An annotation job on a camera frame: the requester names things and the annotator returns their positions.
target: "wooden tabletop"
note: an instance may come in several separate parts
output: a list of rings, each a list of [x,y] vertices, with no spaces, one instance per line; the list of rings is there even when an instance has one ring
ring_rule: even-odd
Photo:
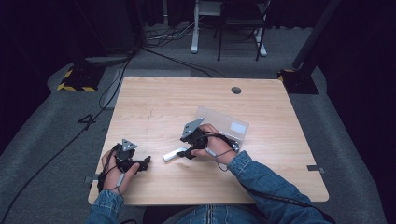
[[[232,87],[242,92],[234,94]],[[249,124],[241,150],[294,184],[313,202],[329,194],[282,82],[276,79],[126,77],[120,89],[101,157],[123,138],[138,145],[134,160],[151,156],[123,195],[125,204],[254,203],[231,172],[213,161],[163,155],[189,147],[179,139],[198,106]],[[98,163],[97,174],[103,170]],[[89,202],[97,198],[92,185]]]

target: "chair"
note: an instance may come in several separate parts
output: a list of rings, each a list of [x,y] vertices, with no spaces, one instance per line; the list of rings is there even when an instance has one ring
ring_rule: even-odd
[[[214,38],[216,38],[218,30],[220,30],[218,61],[220,61],[221,55],[223,29],[226,27],[252,29],[248,38],[253,37],[254,32],[257,32],[258,29],[262,28],[261,39],[256,56],[256,61],[259,60],[265,31],[265,14],[268,8],[269,6],[267,6],[262,12],[258,6],[258,0],[223,0],[223,3],[221,4],[219,24],[214,35]]]

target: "hand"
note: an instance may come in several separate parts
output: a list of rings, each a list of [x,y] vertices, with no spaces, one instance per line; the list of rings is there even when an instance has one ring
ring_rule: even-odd
[[[122,195],[125,192],[125,190],[128,189],[128,186],[131,183],[132,177],[134,176],[134,174],[136,174],[137,169],[139,169],[140,164],[138,162],[135,163],[128,170],[128,172],[125,173],[125,177],[123,178],[121,185],[117,189],[117,182],[119,182],[119,179],[121,176],[121,171],[119,170],[119,168],[117,167],[117,164],[116,164],[116,157],[115,157],[116,152],[113,152],[113,154],[110,155],[110,151],[108,151],[102,157],[102,165],[105,166],[107,157],[110,156],[110,161],[108,162],[107,169],[105,170],[106,180],[105,180],[103,189],[109,189],[110,191],[113,191],[117,194]]]
[[[220,133],[211,124],[203,124],[199,128],[206,133],[207,132]],[[209,148],[210,150],[215,152],[216,155],[218,155],[218,156],[214,157],[214,156],[210,155],[206,150],[202,150],[202,149],[193,150],[191,152],[191,155],[198,156],[198,157],[204,157],[204,158],[210,159],[212,161],[216,161],[216,162],[224,164],[224,165],[228,165],[228,163],[230,163],[233,160],[233,158],[236,156],[236,152],[230,146],[228,146],[227,143],[225,143],[223,140],[221,140],[220,138],[217,138],[217,137],[208,137],[207,148]]]

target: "denim sleeve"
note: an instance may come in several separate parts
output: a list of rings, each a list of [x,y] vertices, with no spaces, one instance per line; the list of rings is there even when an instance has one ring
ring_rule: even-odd
[[[303,203],[311,203],[294,185],[277,175],[267,166],[253,161],[246,151],[239,153],[228,165],[239,183],[258,192],[285,197]],[[250,194],[257,207],[270,223],[328,223],[315,208],[264,199]]]
[[[102,190],[91,206],[86,223],[119,223],[117,217],[122,208],[122,197],[110,190]]]

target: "person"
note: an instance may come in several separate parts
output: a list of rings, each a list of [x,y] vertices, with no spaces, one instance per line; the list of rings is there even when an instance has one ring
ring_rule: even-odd
[[[203,124],[200,129],[206,133],[219,133],[211,124]],[[307,196],[267,166],[251,159],[246,151],[236,153],[223,140],[213,136],[208,137],[207,148],[210,149],[209,152],[195,149],[191,154],[225,165],[247,189],[256,202],[257,210],[243,205],[199,205],[176,213],[164,223],[331,223],[318,209],[309,206],[311,201]],[[102,163],[108,156],[109,152],[102,158]],[[113,166],[114,156],[108,167]],[[133,181],[137,169],[138,163],[125,174],[118,188],[115,186],[120,178],[120,171],[108,171],[104,190],[92,205],[87,223],[118,223],[117,217],[123,203],[121,195],[128,188],[130,181]],[[300,202],[308,206],[268,199],[260,193],[264,196],[275,196],[277,199],[287,198],[289,202]]]

